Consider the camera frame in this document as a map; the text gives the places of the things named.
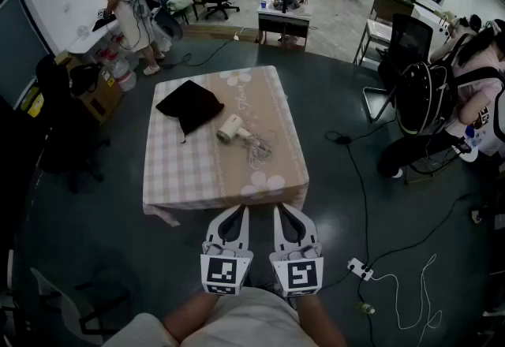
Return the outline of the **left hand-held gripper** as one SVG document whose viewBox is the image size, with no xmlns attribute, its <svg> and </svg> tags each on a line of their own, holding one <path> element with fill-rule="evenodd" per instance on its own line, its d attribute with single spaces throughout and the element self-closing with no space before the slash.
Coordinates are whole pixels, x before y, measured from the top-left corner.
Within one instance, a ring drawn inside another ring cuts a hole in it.
<svg viewBox="0 0 505 347">
<path fill-rule="evenodd" d="M 249 208 L 230 207 L 209 224 L 200 255 L 201 282 L 206 293 L 238 295 L 248 275 L 253 252 L 249 251 Z"/>
</svg>

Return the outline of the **white hair dryer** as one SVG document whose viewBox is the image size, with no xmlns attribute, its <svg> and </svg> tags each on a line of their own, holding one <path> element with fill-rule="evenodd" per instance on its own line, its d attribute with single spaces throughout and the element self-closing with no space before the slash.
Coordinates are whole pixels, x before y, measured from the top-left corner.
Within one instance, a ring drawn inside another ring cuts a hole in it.
<svg viewBox="0 0 505 347">
<path fill-rule="evenodd" d="M 258 170 L 273 161 L 279 138 L 275 131 L 260 131 L 247 127 L 244 120 L 231 114 L 217 130 L 219 142 L 229 149 L 238 149 L 239 156 L 246 165 Z"/>
</svg>

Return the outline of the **black drawstring bag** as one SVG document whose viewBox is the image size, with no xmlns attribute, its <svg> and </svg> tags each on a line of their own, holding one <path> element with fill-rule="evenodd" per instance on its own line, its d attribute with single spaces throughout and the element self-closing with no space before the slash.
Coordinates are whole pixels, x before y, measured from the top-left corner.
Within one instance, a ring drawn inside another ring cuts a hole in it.
<svg viewBox="0 0 505 347">
<path fill-rule="evenodd" d="M 170 144 L 203 142 L 208 126 L 224 104 L 205 87 L 205 79 L 165 81 L 155 86 L 148 139 L 160 149 Z"/>
</svg>

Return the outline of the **person's left forearm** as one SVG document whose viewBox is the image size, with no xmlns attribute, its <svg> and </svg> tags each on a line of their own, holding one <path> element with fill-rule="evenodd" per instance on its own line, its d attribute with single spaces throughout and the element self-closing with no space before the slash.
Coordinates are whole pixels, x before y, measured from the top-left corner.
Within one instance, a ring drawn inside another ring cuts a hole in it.
<svg viewBox="0 0 505 347">
<path fill-rule="evenodd" d="M 207 322 L 219 298 L 219 295 L 199 291 L 165 317 L 164 327 L 178 343 L 182 343 Z"/>
</svg>

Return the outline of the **person's right forearm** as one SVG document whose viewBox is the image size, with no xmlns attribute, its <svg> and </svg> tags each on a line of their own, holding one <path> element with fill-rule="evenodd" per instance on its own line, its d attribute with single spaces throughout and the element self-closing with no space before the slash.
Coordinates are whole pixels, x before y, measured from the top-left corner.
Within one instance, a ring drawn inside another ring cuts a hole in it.
<svg viewBox="0 0 505 347">
<path fill-rule="evenodd" d="M 297 297 L 296 305 L 301 328 L 319 347 L 347 347 L 316 294 Z"/>
</svg>

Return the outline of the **white power strip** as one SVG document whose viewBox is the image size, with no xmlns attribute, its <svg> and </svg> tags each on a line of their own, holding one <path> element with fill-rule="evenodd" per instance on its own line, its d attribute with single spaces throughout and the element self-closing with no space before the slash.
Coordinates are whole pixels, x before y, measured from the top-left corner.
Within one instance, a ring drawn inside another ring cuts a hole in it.
<svg viewBox="0 0 505 347">
<path fill-rule="evenodd" d="M 352 258 L 348 261 L 347 270 L 357 275 L 363 281 L 369 281 L 373 276 L 373 269 L 357 258 Z"/>
</svg>

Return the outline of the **table with checked tablecloth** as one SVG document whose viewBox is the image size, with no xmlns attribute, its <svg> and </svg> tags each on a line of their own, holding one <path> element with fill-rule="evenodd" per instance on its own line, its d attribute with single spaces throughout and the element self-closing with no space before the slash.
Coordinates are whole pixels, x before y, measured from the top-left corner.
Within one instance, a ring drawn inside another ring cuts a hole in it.
<svg viewBox="0 0 505 347">
<path fill-rule="evenodd" d="M 286 94 L 273 65 L 209 73 L 182 79 L 205 79 L 225 108 L 208 126 L 203 142 L 170 144 L 160 149 L 147 136 L 143 207 L 177 226 L 175 211 L 228 208 L 244 203 L 287 202 L 301 209 L 309 190 L 309 173 Z M 217 130 L 231 115 L 247 127 L 273 130 L 279 144 L 273 161 L 253 170 L 238 149 L 224 147 Z"/>
</svg>

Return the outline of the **grey chair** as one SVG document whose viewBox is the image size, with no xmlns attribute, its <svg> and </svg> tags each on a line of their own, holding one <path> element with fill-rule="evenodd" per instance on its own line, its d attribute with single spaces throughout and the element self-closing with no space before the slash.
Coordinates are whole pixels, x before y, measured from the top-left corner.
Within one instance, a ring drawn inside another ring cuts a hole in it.
<svg viewBox="0 0 505 347">
<path fill-rule="evenodd" d="M 58 313 L 65 328 L 87 343 L 103 345 L 129 318 L 130 293 L 117 282 L 91 280 L 66 285 L 34 267 L 30 271 L 41 308 Z"/>
</svg>

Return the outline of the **brown cardboard box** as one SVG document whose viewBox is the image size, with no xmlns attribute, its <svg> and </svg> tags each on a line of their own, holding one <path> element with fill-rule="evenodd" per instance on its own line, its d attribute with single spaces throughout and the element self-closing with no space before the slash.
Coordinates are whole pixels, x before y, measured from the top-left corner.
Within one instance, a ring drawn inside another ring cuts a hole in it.
<svg viewBox="0 0 505 347">
<path fill-rule="evenodd" d="M 68 74 L 72 68 L 78 65 L 86 65 L 77 57 L 68 52 L 62 52 L 54 58 L 56 65 L 63 66 Z M 85 92 L 81 96 L 74 96 L 70 90 L 70 94 L 77 105 L 97 124 L 103 125 L 106 120 L 112 115 L 116 106 L 122 98 L 122 89 L 109 73 L 105 65 L 99 74 L 98 87 L 93 93 Z"/>
</svg>

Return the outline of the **clear water jug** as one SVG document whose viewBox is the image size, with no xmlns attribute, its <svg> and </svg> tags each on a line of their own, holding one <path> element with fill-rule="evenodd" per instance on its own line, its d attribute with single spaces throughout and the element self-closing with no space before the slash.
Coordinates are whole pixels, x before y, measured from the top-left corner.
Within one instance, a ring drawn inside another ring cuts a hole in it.
<svg viewBox="0 0 505 347">
<path fill-rule="evenodd" d="M 100 62 L 109 68 L 114 68 L 118 60 L 118 52 L 110 47 L 100 49 L 96 52 L 96 55 Z"/>
<path fill-rule="evenodd" d="M 129 63 L 124 58 L 118 58 L 115 61 L 112 75 L 124 92 L 131 91 L 137 84 L 137 75 L 131 70 Z"/>
</svg>

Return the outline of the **black handbag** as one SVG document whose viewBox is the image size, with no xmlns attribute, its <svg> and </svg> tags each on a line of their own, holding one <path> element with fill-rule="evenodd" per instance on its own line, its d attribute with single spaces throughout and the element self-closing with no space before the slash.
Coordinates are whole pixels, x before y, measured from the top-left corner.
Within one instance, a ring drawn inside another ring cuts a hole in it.
<svg viewBox="0 0 505 347">
<path fill-rule="evenodd" d="M 103 63 L 90 63 L 72 68 L 69 72 L 72 94 L 78 97 L 85 92 L 93 93 L 98 87 L 99 74 L 102 69 Z"/>
</svg>

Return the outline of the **black mesh chair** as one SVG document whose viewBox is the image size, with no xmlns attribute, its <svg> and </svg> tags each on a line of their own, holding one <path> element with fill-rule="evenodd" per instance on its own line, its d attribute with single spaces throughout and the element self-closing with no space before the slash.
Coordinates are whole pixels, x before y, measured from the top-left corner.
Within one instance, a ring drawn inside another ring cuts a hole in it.
<svg viewBox="0 0 505 347">
<path fill-rule="evenodd" d="M 384 88 L 365 87 L 362 91 L 371 123 L 378 121 L 388 106 L 395 107 L 398 82 L 406 68 L 428 61 L 432 33 L 432 27 L 423 21 L 401 13 L 393 15 L 389 45 L 378 66 Z"/>
</svg>

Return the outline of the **long white desk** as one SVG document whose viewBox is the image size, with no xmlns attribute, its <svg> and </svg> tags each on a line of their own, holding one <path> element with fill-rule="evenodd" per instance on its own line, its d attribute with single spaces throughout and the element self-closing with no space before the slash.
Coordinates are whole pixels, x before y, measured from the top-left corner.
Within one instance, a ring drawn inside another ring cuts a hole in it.
<svg viewBox="0 0 505 347">
<path fill-rule="evenodd" d="M 71 54 L 88 53 L 101 39 L 119 32 L 119 23 L 117 20 L 102 26 L 101 28 L 90 31 L 86 36 L 79 35 L 66 50 Z"/>
</svg>

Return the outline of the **brown wooden desk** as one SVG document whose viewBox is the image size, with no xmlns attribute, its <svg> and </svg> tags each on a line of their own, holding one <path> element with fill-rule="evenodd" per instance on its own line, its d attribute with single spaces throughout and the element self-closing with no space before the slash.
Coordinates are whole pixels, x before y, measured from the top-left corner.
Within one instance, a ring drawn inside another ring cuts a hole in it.
<svg viewBox="0 0 505 347">
<path fill-rule="evenodd" d="M 414 4 L 410 0 L 374 0 L 370 18 L 380 23 L 392 25 L 395 14 L 410 16 L 413 8 Z"/>
</svg>

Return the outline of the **dark teal wall board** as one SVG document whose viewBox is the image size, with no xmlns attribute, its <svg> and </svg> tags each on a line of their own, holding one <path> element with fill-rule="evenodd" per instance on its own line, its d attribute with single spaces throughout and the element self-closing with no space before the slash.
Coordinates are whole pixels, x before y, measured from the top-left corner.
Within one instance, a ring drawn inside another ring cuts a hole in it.
<svg viewBox="0 0 505 347">
<path fill-rule="evenodd" d="M 21 0 L 0 3 L 0 97 L 17 108 L 35 79 L 38 62 L 48 55 Z"/>
</svg>

